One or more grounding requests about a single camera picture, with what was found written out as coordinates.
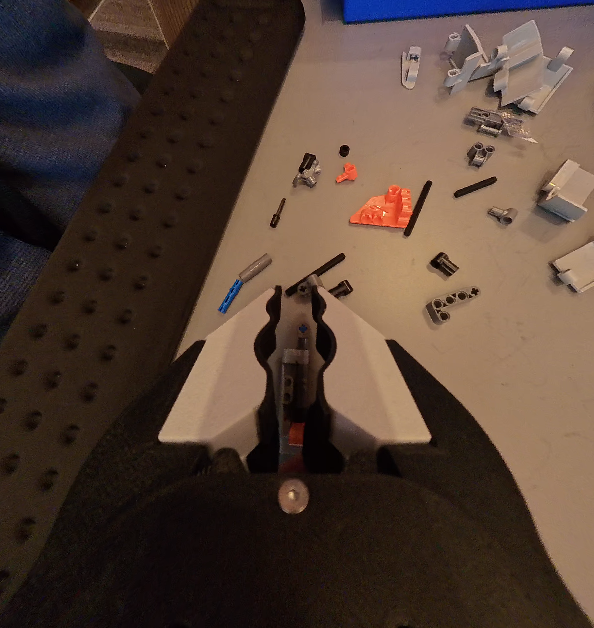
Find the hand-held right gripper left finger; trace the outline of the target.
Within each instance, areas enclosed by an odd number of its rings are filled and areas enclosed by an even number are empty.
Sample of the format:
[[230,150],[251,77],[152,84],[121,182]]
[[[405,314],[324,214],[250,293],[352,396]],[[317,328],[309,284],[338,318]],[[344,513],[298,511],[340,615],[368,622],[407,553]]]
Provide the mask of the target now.
[[252,472],[277,472],[279,420],[269,358],[282,288],[265,290],[193,346],[199,349],[160,432],[162,444],[232,449]]

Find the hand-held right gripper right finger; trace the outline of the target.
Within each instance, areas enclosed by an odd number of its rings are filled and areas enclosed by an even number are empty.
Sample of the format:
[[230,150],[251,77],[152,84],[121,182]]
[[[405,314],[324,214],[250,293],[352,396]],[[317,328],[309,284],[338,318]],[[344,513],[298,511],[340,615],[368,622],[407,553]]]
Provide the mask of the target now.
[[306,469],[338,473],[359,451],[430,444],[387,339],[323,287],[312,287],[311,308],[323,364],[304,427]]

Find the grey actuator with orange cap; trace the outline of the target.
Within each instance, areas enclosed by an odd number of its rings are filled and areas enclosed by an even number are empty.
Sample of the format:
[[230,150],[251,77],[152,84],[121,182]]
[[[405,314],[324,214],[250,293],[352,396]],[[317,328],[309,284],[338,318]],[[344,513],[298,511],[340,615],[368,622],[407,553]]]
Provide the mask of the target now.
[[279,464],[302,451],[307,415],[309,365],[280,364]]

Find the light grey thin toy piece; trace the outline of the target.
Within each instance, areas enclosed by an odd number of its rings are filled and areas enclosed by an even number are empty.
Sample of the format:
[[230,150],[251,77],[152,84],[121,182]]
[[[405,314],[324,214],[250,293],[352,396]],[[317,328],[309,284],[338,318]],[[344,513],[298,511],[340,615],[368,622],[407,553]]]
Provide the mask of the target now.
[[422,49],[416,45],[410,46],[409,50],[401,55],[400,81],[407,90],[413,90],[416,86],[421,56]]

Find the dark grey angled beam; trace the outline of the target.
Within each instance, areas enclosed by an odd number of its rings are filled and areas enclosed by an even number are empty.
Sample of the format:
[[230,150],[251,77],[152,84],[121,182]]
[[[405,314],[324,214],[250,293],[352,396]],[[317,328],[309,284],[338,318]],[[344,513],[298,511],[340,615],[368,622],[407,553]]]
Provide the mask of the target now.
[[426,304],[426,310],[435,325],[442,325],[450,320],[450,312],[454,308],[473,302],[480,296],[479,287],[460,288],[433,298]]

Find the blue pin with grey sleeve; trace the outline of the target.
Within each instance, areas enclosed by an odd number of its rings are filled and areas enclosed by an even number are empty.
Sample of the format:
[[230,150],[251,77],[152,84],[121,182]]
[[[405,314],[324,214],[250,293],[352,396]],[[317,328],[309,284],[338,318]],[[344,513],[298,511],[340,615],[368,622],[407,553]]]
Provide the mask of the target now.
[[238,293],[241,288],[249,282],[251,279],[260,274],[264,269],[266,269],[272,263],[272,258],[269,254],[263,254],[255,260],[253,263],[249,264],[244,270],[242,270],[238,274],[238,278],[234,281],[232,286],[229,289],[229,292],[223,299],[221,305],[218,308],[218,312],[226,313],[234,299],[236,299]]

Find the small black connector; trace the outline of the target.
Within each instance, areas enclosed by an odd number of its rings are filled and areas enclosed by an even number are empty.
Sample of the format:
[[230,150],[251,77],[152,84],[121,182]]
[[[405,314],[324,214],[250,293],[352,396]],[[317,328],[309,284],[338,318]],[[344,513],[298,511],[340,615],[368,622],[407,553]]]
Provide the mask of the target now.
[[429,262],[430,266],[445,277],[451,277],[459,271],[459,266],[451,261],[445,252],[436,254]]

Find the orange wedge panel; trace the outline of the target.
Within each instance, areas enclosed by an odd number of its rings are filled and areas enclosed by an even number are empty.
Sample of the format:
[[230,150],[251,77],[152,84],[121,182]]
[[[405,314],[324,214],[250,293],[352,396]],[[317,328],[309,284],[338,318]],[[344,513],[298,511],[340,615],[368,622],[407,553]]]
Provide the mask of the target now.
[[406,229],[413,213],[411,191],[392,185],[371,197],[350,219],[350,224]]

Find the black dimpled foam pad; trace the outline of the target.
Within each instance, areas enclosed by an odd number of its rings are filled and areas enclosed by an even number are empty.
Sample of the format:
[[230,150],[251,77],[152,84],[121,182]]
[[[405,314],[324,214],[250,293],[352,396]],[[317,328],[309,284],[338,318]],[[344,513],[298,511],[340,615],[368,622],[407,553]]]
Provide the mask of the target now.
[[140,402],[179,346],[306,22],[200,1],[0,347],[0,627],[103,625],[117,512],[198,445]]

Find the short black axle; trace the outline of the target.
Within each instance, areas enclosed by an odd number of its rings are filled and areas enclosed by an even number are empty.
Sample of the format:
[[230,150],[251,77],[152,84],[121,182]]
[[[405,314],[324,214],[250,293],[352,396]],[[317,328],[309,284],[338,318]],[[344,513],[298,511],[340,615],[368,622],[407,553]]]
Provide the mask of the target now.
[[453,193],[453,197],[455,199],[459,199],[461,197],[464,197],[466,195],[469,195],[471,193],[480,191],[482,189],[488,188],[490,186],[493,186],[494,184],[497,183],[498,178],[496,176],[492,176],[483,180],[480,180],[478,182],[475,182],[473,184],[469,184],[467,186],[464,186],[462,188],[459,188],[457,190],[454,191]]

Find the light grey flat clip panel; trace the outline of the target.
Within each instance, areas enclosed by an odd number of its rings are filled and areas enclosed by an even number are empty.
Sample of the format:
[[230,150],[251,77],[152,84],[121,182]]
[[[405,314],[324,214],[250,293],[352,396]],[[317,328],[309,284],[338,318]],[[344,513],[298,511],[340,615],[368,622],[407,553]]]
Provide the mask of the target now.
[[594,240],[551,262],[557,278],[576,293],[594,287]]

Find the dark grey connector block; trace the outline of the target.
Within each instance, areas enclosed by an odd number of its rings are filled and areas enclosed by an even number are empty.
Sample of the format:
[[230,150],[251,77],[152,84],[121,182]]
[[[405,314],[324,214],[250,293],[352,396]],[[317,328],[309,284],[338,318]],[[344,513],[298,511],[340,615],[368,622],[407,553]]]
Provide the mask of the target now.
[[500,113],[472,107],[465,116],[465,123],[474,126],[478,133],[498,137],[503,130],[505,120]]

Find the small clear plastic wrapper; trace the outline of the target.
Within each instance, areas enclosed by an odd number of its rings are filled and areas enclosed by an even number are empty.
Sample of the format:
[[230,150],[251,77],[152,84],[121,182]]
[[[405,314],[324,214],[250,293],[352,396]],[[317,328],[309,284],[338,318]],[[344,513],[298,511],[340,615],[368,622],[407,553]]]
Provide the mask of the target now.
[[525,121],[511,112],[500,112],[502,118],[501,132],[505,135],[520,139],[530,144],[538,144],[538,141],[530,134]]

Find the person's blue clothed torso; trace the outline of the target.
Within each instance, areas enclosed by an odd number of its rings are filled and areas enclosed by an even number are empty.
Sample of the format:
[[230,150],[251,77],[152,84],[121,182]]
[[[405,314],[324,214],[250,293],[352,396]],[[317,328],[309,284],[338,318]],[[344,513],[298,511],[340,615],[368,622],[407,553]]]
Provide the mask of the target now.
[[0,343],[139,100],[68,1],[0,1]]

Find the blue plastic bin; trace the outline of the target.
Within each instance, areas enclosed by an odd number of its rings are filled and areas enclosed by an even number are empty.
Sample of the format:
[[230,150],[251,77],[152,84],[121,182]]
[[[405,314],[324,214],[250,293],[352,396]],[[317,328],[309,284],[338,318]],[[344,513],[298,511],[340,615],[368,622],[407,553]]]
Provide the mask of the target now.
[[342,1],[346,24],[594,5],[594,1]]

